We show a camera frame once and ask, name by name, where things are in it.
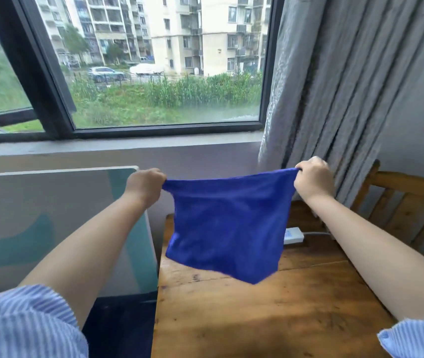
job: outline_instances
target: white power strip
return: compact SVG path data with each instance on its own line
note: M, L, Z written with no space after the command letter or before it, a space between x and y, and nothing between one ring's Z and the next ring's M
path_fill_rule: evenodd
M303 239L304 239L304 235L298 227L287 228L285 231L285 238L283 240L283 245L303 242Z

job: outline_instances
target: forearm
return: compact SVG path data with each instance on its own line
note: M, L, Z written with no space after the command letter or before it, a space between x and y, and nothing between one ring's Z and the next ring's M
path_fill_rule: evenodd
M51 287L69 303L82 328L144 211L140 199L121 197L63 240L20 285Z
M424 256L331 197L307 203L397 319L424 318Z

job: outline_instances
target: chair backrest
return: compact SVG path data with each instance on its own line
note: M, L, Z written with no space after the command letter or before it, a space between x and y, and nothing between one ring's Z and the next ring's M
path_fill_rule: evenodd
M383 187L382 195L368 217L370 222L377 224L376 221L382 216L394 193L403 192L402 199L383 228L399 240L419 250L424 245L424 225L414 238L409 240L409 236L411 235L410 227L424 215L424 178L398 172L382 172L379 171L379 167L380 163L376 161L364 180L351 209L358 212L371 186Z

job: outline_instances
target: blue towel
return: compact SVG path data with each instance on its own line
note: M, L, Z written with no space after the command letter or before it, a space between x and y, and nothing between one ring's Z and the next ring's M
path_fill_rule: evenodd
M256 284L278 270L298 169L231 179L167 180L174 234L166 256Z

